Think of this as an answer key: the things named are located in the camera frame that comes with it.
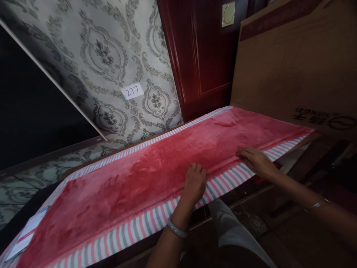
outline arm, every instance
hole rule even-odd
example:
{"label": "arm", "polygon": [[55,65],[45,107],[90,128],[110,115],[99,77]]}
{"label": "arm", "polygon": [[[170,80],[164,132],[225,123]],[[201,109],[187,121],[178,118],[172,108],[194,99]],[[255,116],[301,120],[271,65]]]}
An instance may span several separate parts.
{"label": "arm", "polygon": [[[186,174],[185,187],[171,222],[180,230],[187,231],[194,206],[206,190],[206,170],[200,164],[192,164]],[[177,267],[184,239],[174,234],[166,226],[152,252],[147,267]]]}
{"label": "arm", "polygon": [[256,174],[277,185],[290,197],[308,209],[325,225],[337,233],[357,251],[357,217],[340,206],[324,200],[322,196],[279,171],[260,150],[243,148],[237,151],[247,166]]}

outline gray pants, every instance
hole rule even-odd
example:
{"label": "gray pants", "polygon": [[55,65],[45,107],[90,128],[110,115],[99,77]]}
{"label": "gray pants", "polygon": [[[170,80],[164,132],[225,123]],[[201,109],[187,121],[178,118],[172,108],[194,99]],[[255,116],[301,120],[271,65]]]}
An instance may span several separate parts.
{"label": "gray pants", "polygon": [[221,199],[211,202],[208,204],[208,207],[216,226],[219,247],[237,245],[247,248],[254,252],[268,266],[276,268],[276,265],[268,254]]}

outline white paper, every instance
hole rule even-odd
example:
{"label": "white paper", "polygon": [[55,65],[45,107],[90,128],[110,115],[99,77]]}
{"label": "white paper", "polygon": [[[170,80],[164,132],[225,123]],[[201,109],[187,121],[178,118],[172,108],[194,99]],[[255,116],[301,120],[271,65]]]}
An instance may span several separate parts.
{"label": "white paper", "polygon": [[120,90],[126,100],[130,100],[137,96],[143,95],[144,91],[142,91],[140,83],[131,84],[130,86],[123,87]]}
{"label": "white paper", "polygon": [[21,231],[19,238],[17,239],[15,245],[10,250],[10,253],[6,257],[5,261],[8,261],[9,259],[11,259],[15,255],[17,255],[19,252],[21,252],[23,249],[25,249],[28,246],[28,244],[30,243],[30,241],[33,237],[35,229],[40,224],[40,222],[43,219],[43,217],[45,216],[47,210],[48,210],[48,207],[41,210],[39,213],[36,213],[27,221],[25,227]]}

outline red fleece blanket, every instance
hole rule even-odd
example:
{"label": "red fleece blanket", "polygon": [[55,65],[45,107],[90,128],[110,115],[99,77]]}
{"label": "red fleece blanket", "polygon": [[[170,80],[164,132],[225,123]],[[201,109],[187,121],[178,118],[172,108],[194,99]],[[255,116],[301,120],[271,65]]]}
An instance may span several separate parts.
{"label": "red fleece blanket", "polygon": [[18,267],[45,267],[104,230],[180,194],[191,163],[207,180],[241,162],[239,147],[268,149],[311,130],[232,108],[69,181],[49,208]]}

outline cardboard box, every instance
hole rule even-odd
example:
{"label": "cardboard box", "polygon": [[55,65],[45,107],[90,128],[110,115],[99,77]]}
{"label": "cardboard box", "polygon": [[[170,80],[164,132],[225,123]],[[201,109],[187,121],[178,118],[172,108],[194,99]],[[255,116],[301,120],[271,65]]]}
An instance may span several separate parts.
{"label": "cardboard box", "polygon": [[231,105],[357,140],[356,97],[356,0],[279,0],[241,23]]}

